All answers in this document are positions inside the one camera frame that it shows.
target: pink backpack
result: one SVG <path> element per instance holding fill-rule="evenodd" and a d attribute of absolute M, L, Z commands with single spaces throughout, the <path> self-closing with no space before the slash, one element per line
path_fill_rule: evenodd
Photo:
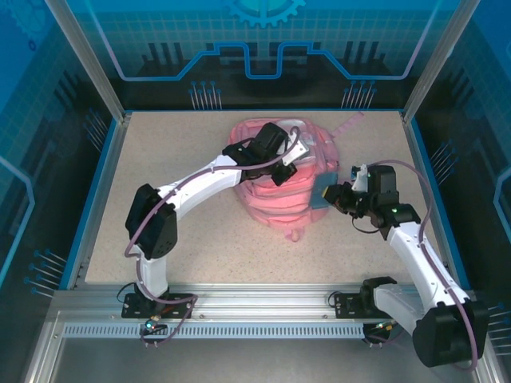
<path fill-rule="evenodd" d="M 320 128 L 310 120 L 297 118 L 256 118 L 238 123 L 231 131 L 229 144 L 254 137 L 267 122 L 273 122 L 289 132 L 298 126 L 308 145 L 308 155 L 295 162 L 297 172 L 280 187 L 270 176 L 245 181 L 235 187 L 250 216 L 261 223 L 283 230 L 287 239 L 298 242 L 306 225 L 316 222 L 328 209 L 311 209 L 312 186 L 316 175 L 339 170 L 339 154 L 333 139 L 363 116 L 357 113 L 333 133 Z"/>

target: robotic arm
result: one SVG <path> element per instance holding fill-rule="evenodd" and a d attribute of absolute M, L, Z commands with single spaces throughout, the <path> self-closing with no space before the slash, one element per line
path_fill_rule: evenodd
<path fill-rule="evenodd" d="M 133 247 L 140 257 L 138 290 L 148 299 L 163 297 L 168 290 L 167 253 L 177 242 L 177 221 L 199 203 L 245 180 L 270 176 L 279 186 L 296 173 L 293 164 L 308 153 L 299 138 L 298 128 L 286 131 L 273 123 L 265 124 L 256 137 L 228 145 L 192 175 L 158 189 L 140 187 L 126 219 L 129 238 L 133 239 L 146 216 L 166 199 L 154 216 L 142 227 Z"/>
<path fill-rule="evenodd" d="M 332 185 L 323 197 L 352 219 L 370 217 L 371 224 L 405 263 L 421 300 L 404 294 L 390 277 L 373 278 L 362 285 L 359 308 L 389 314 L 412 335 L 417 355 L 428 367 L 470 360 L 468 332 L 473 332 L 480 358 L 488 310 L 480 302 L 472 302 L 457 285 L 425 236 L 420 242 L 421 220 L 411 205 L 399 203 L 394 169 L 363 165 L 353 168 L 353 173 L 353 185 Z M 461 310 L 466 312 L 469 326 L 462 320 Z"/>

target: speckled tabletop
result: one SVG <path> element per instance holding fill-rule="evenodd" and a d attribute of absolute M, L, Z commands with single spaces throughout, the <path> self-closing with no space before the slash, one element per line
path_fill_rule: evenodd
<path fill-rule="evenodd" d="M 225 147 L 232 127 L 254 117 L 302 117 L 329 130 L 355 112 L 239 111 L 133 113 L 102 217 L 87 283 L 135 279 L 135 261 L 125 259 L 125 219 L 135 191 L 149 183 L 170 184 L 202 168 Z M 335 139 L 342 170 L 352 165 L 396 159 L 412 163 L 398 112 L 366 112 L 363 120 Z M 424 216 L 426 205 L 417 177 L 396 168 L 401 201 Z M 370 229 L 364 220 L 361 228 Z M 426 234 L 438 246 L 429 226 Z M 390 275 L 410 282 L 404 264 L 380 234 L 364 235 L 334 209 L 306 229 L 297 243 L 252 220 L 233 190 L 225 190 L 190 211 L 178 223 L 178 243 L 168 256 L 169 282 L 189 283 L 343 283 Z"/>

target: gear logo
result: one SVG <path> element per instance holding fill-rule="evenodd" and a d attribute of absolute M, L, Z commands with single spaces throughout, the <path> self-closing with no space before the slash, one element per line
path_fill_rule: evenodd
<path fill-rule="evenodd" d="M 298 14 L 299 6 L 305 6 L 305 0 L 226 0 L 225 3 L 231 16 L 237 16 L 240 22 L 248 22 L 249 26 L 259 25 L 261 28 L 287 22 L 290 15 Z"/>
<path fill-rule="evenodd" d="M 2 10 L 10 12 L 19 29 L 31 40 L 44 30 L 46 10 L 42 0 L 0 0 Z"/>

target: blue printed backdrop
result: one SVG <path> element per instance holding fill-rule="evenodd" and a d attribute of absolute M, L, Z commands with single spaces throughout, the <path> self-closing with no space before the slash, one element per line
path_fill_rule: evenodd
<path fill-rule="evenodd" d="M 0 36 L 0 380 L 14 382 L 59 280 L 34 252 L 65 262 L 111 117 L 42 0 L 0 0 Z"/>
<path fill-rule="evenodd" d="M 69 2 L 129 109 L 400 108 L 458 0 L 147 3 Z"/>
<path fill-rule="evenodd" d="M 417 115 L 469 279 L 490 306 L 504 302 L 506 310 L 511 307 L 510 14 L 507 0 L 481 0 Z"/>

